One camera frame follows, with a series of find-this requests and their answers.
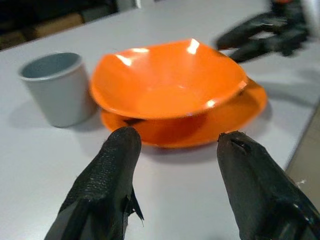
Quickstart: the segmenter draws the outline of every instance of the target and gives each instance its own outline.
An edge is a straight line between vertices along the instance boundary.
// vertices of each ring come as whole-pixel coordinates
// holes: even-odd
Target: orange bowl
[[[267,99],[263,87],[249,80],[247,87],[237,96],[203,114],[134,123],[128,117],[103,110],[101,120],[111,131],[128,126],[131,121],[145,145],[186,148],[217,141],[219,134],[243,127],[263,111]]]
[[[229,57],[195,39],[105,55],[90,90],[105,110],[131,118],[169,119],[205,112],[248,83]]]

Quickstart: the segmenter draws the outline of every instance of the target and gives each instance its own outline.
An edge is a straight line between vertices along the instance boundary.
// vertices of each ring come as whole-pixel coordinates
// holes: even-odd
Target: gray ceramic cup
[[[35,59],[19,77],[52,126],[65,128],[89,118],[97,109],[80,55],[54,53]]]

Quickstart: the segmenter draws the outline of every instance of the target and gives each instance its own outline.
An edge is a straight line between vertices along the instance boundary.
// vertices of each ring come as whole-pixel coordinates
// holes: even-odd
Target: orange saucer
[[[200,115],[165,119],[144,120],[132,126],[146,145],[163,148],[185,148],[218,140],[220,133],[238,130],[256,117],[266,106],[265,90],[249,80],[239,95],[227,103]],[[130,118],[107,111],[101,113],[102,123],[111,131],[127,126]]]
[[[90,91],[108,112],[159,120],[204,113],[247,83],[246,73],[231,58],[188,39],[105,55]]]

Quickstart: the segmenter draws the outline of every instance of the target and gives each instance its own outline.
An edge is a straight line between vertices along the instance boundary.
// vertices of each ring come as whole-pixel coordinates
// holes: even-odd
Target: table surface
[[[211,45],[233,24],[265,10],[257,0],[167,0],[0,52],[0,239],[40,240],[79,173],[110,132],[99,114],[74,127],[50,126],[17,76],[52,52],[83,56],[89,73],[106,53],[196,38]],[[242,129],[285,168],[320,96],[320,48],[243,64],[269,96]],[[236,240],[239,232],[219,171],[217,144],[180,150],[143,147],[133,185],[144,226],[129,218],[127,240]]]

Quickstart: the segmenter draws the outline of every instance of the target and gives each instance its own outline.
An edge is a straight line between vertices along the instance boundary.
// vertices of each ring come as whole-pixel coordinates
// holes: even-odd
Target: cup rim
[[[47,76],[41,76],[41,77],[26,77],[22,75],[23,70],[29,66],[30,64],[34,63],[35,61],[38,61],[40,59],[49,57],[49,56],[53,56],[53,55],[58,55],[58,54],[75,54],[77,55],[77,60],[69,67],[67,67],[66,69],[56,72],[54,74],[50,74]],[[42,55],[36,58],[33,58],[32,60],[26,62],[25,64],[23,64],[19,70],[18,70],[18,75],[20,77],[21,80],[23,81],[27,81],[27,82],[42,82],[42,81],[50,81],[50,80],[55,80],[58,79],[59,77],[68,75],[70,73],[72,73],[74,70],[76,70],[79,66],[81,66],[83,64],[83,58],[75,53],[75,52],[69,52],[69,51],[57,51],[54,53],[48,53],[46,55]]]

